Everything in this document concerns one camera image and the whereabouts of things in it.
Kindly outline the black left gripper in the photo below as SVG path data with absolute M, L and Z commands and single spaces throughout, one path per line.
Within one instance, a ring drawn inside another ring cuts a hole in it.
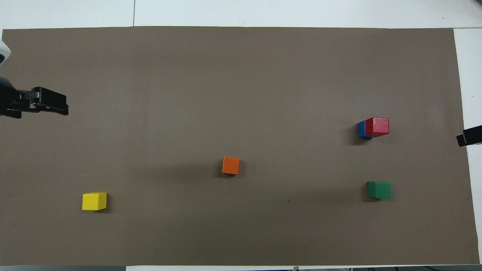
M 21 119 L 22 113 L 34 113 L 45 111 L 69 114 L 67 97 L 43 87 L 34 87 L 31 91 L 14 88 L 11 82 L 4 75 L 0 75 L 0 116 Z

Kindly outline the red wooden block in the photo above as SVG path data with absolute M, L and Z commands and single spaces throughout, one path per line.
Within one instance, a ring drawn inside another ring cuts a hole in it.
M 367 137 L 380 137 L 389 133 L 389 118 L 373 117 L 365 120 L 365 135 Z

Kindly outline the green wooden block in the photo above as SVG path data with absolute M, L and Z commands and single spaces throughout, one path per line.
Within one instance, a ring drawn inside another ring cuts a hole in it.
M 391 199 L 392 185 L 390 182 L 367 182 L 368 195 L 374 199 Z

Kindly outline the blue wooden block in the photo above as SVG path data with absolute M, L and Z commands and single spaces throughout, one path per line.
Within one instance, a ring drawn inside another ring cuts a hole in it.
M 358 137 L 361 138 L 361 139 L 370 140 L 370 139 L 374 138 L 373 135 L 369 135 L 369 134 L 366 133 L 366 121 L 365 120 L 357 123 L 357 133 L 358 133 Z

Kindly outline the yellow wooden block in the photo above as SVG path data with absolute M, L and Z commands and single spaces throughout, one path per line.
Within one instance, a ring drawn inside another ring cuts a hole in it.
M 107 208 L 106 192 L 91 192 L 82 195 L 82 210 L 100 211 Z

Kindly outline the orange wooden block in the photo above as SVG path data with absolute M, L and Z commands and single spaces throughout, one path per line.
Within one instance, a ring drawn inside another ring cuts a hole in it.
M 229 175 L 237 175 L 239 173 L 240 159 L 235 157 L 224 157 L 221 172 Z

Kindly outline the brown table mat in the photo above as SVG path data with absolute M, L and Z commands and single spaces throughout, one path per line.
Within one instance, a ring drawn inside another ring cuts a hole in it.
M 0 265 L 480 260 L 451 29 L 3 31 Z M 357 123 L 389 118 L 361 139 Z M 239 173 L 221 172 L 223 158 Z M 391 199 L 367 182 L 390 182 Z M 107 208 L 82 210 L 82 195 Z

